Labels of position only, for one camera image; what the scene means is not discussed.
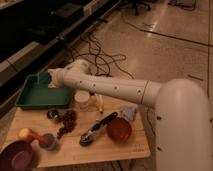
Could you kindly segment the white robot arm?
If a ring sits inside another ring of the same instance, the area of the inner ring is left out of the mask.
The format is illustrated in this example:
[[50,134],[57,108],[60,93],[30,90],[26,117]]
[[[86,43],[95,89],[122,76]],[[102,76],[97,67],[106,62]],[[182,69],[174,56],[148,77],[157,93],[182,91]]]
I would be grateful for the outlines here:
[[213,171],[209,100],[194,81],[172,79],[158,83],[93,76],[89,63],[83,59],[48,73],[52,87],[77,88],[153,107],[157,171]]

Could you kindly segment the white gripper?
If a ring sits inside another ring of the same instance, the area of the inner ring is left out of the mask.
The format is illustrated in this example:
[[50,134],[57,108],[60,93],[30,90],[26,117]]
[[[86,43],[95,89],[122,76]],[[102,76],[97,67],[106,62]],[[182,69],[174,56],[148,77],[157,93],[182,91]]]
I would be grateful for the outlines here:
[[48,69],[47,72],[51,77],[51,81],[48,84],[48,87],[49,88],[59,88],[60,83],[59,83],[58,78],[57,78],[58,70],[57,69]]

